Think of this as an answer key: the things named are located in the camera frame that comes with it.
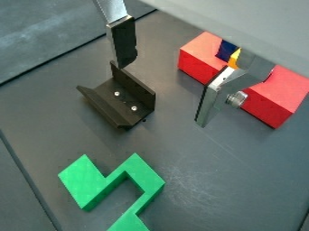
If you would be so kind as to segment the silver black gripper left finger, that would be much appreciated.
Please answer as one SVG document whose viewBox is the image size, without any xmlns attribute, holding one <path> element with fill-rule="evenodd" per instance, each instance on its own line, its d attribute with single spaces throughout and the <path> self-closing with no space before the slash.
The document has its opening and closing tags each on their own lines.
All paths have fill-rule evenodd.
<svg viewBox="0 0 309 231">
<path fill-rule="evenodd" d="M 137 59 L 136 19 L 129 15 L 124 0 L 93 0 L 106 18 L 106 34 L 112 42 L 116 63 L 126 68 Z"/>
</svg>

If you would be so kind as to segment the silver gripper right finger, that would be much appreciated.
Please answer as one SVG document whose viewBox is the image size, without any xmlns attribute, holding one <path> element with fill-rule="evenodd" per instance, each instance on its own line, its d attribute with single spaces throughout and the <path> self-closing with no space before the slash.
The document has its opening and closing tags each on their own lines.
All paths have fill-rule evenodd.
<svg viewBox="0 0 309 231">
<path fill-rule="evenodd" d="M 241 49 L 237 66 L 236 69 L 225 66 L 204 87 L 195 118 L 201 127 L 209 124 L 224 105 L 241 107 L 248 97 L 243 91 L 268 79 L 276 63 Z"/>
</svg>

